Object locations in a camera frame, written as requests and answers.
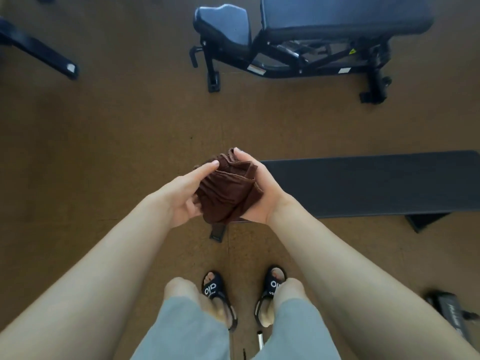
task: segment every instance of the brown cloth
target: brown cloth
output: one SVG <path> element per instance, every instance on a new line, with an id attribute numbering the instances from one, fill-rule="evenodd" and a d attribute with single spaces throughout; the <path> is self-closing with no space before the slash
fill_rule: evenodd
<path id="1" fill-rule="evenodd" d="M 255 181 L 257 166 L 239 161 L 233 148 L 208 162 L 215 159 L 220 162 L 218 169 L 200 182 L 195 193 L 207 223 L 228 224 L 242 216 L 264 193 Z"/>

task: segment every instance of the shorts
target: shorts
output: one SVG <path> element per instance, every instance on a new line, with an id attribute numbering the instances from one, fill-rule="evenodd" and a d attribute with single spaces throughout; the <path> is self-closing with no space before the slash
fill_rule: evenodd
<path id="1" fill-rule="evenodd" d="M 167 299 L 133 360 L 230 359 L 228 329 L 183 296 Z M 313 304 L 289 299 L 275 314 L 272 335 L 255 360 L 339 360 L 332 337 Z"/>

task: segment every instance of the sandal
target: sandal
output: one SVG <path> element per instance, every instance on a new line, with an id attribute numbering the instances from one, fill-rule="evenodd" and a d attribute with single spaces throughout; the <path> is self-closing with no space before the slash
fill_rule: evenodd
<path id="1" fill-rule="evenodd" d="M 204 285 L 205 278 L 207 278 L 208 273 L 213 273 L 215 278 L 213 278 L 210 282 Z M 229 297 L 227 296 L 227 292 L 225 290 L 225 283 L 223 281 L 222 275 L 215 270 L 209 270 L 207 274 L 203 276 L 203 280 L 201 281 L 201 290 L 208 299 L 212 300 L 213 298 L 220 298 L 223 303 L 225 303 L 230 309 L 230 313 L 232 315 L 232 325 L 228 329 L 230 332 L 233 332 L 237 328 L 238 319 L 233 306 L 229 301 Z"/>
<path id="2" fill-rule="evenodd" d="M 263 325 L 261 324 L 260 318 L 258 316 L 260 314 L 260 308 L 262 307 L 263 301 L 266 298 L 273 299 L 275 291 L 277 290 L 279 285 L 285 282 L 285 280 L 279 280 L 273 276 L 272 270 L 275 268 L 280 269 L 283 273 L 285 280 L 287 280 L 287 273 L 281 266 L 271 265 L 267 269 L 267 274 L 265 275 L 265 280 L 263 282 L 263 293 L 261 294 L 260 299 L 257 301 L 257 305 L 255 306 L 255 312 L 253 313 L 255 315 L 255 320 L 257 320 L 258 325 L 261 327 L 263 327 Z"/>

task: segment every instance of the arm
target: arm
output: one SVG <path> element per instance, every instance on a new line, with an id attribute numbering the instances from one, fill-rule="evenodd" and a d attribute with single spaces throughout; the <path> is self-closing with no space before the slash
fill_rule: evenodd
<path id="1" fill-rule="evenodd" d="M 200 215 L 207 163 L 142 200 L 0 333 L 2 359 L 111 358 L 147 271 L 172 227 Z"/>
<path id="2" fill-rule="evenodd" d="M 302 270 L 316 297 L 358 355 L 379 359 L 480 359 L 428 303 L 310 215 L 265 166 L 265 194 L 244 218 L 266 223 Z"/>

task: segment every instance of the silver tube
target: silver tube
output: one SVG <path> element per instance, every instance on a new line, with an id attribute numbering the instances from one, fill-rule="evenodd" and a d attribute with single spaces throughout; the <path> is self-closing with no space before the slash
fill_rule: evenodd
<path id="1" fill-rule="evenodd" d="M 258 335 L 258 347 L 261 350 L 264 348 L 264 333 L 262 331 L 258 331 L 257 335 Z"/>

